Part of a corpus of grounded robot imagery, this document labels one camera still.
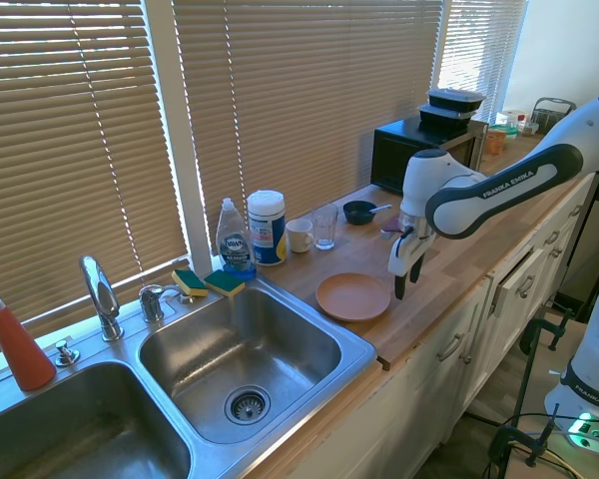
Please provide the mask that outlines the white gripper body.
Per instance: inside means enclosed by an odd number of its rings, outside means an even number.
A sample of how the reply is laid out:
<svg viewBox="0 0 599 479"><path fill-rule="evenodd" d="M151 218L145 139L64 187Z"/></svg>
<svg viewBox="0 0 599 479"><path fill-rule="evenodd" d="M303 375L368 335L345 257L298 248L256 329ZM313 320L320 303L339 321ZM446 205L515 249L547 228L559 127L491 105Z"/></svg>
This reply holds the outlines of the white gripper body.
<svg viewBox="0 0 599 479"><path fill-rule="evenodd" d="M407 275L425 255L436 239L436 233L425 218L399 213L401 234L392 245L388 271L395 276Z"/></svg>

